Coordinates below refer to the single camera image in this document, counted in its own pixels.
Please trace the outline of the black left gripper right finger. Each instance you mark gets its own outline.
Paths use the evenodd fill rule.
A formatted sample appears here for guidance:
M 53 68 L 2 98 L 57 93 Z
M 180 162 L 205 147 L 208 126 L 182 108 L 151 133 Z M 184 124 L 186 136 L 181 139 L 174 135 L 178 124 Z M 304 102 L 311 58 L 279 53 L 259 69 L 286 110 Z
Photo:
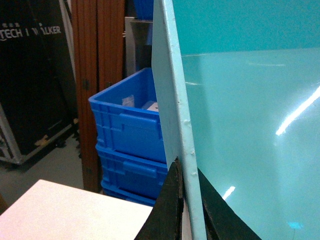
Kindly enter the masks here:
M 229 207 L 198 170 L 206 237 L 208 240 L 259 240 L 260 237 Z

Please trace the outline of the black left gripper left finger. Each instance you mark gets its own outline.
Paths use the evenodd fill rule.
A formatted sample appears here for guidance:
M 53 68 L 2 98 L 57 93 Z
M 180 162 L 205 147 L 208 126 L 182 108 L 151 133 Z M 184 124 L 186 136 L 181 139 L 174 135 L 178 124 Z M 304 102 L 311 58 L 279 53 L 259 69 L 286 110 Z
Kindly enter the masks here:
M 160 194 L 136 240 L 181 240 L 184 187 L 181 163 L 171 163 Z

